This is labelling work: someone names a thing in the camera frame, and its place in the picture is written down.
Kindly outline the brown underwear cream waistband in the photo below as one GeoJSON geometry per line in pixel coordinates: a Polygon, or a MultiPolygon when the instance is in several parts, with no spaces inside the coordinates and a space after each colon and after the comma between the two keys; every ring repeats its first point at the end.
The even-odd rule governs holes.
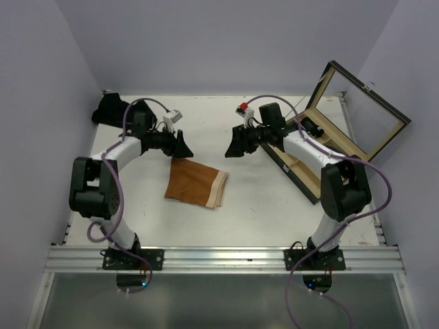
{"type": "Polygon", "coordinates": [[[206,208],[221,207],[228,173],[187,159],[172,159],[165,198],[206,208]]]}

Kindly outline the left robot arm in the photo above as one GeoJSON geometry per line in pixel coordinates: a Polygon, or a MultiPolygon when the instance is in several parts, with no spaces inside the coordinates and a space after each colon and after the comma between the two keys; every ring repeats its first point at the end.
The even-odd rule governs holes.
{"type": "Polygon", "coordinates": [[[158,130],[148,113],[137,112],[133,122],[122,121],[122,134],[117,142],[91,157],[73,161],[69,191],[69,207],[90,221],[86,235],[90,242],[108,242],[119,249],[118,260],[127,269],[137,268],[143,253],[136,248],[139,239],[123,219],[125,195],[119,178],[121,170],[151,149],[159,149],[171,158],[191,158],[182,130],[174,124],[182,118],[178,110],[163,115],[164,127],[158,130]]]}

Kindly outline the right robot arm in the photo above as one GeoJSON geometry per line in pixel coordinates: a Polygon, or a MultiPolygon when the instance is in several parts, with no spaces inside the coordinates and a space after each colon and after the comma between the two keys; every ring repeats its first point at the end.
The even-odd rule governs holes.
{"type": "Polygon", "coordinates": [[[323,268],[330,261],[329,252],[339,247],[343,226],[371,201],[363,164],[312,141],[321,137],[324,130],[307,117],[288,127],[277,103],[259,108],[260,123],[247,103],[239,105],[235,112],[244,122],[232,129],[225,157],[240,158],[254,153],[260,146],[270,145],[301,161],[320,179],[323,216],[308,240],[305,260],[311,268],[323,268]]]}

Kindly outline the black rolled underwear in box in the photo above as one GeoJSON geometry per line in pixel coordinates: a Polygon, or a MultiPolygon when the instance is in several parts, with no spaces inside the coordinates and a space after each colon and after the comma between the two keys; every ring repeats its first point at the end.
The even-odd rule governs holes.
{"type": "Polygon", "coordinates": [[[309,117],[303,117],[302,119],[295,119],[298,126],[299,134],[301,136],[308,135],[313,138],[320,138],[324,134],[324,130],[321,126],[317,125],[309,117]]]}

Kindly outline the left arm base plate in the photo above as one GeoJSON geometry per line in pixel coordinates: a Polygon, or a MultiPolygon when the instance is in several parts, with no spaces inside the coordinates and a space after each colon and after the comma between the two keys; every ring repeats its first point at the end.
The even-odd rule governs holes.
{"type": "MultiPolygon", "coordinates": [[[[114,271],[135,271],[145,269],[146,264],[140,259],[128,255],[121,250],[112,248],[103,249],[99,253],[104,257],[102,269],[114,271]]],[[[165,259],[163,249],[140,249],[138,257],[146,260],[152,271],[161,271],[165,259]]]]}

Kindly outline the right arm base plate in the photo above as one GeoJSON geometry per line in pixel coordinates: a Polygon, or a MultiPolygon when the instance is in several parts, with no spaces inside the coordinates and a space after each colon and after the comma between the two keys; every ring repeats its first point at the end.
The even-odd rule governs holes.
{"type": "MultiPolygon", "coordinates": [[[[284,249],[283,259],[287,271],[291,271],[296,263],[309,253],[308,249],[284,249]]],[[[344,271],[346,264],[342,250],[335,249],[330,252],[317,252],[302,261],[296,271],[344,271]]]]}

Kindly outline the aluminium front rail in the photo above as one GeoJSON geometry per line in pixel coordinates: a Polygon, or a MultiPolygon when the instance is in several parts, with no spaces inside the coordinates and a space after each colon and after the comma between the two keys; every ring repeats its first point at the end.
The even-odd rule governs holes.
{"type": "MultiPolygon", "coordinates": [[[[288,247],[145,247],[161,274],[284,274],[293,267],[288,247]]],[[[109,257],[102,246],[52,246],[47,273],[102,273],[109,257]]],[[[400,274],[404,265],[397,247],[341,247],[315,267],[303,264],[297,274],[400,274]]]]}

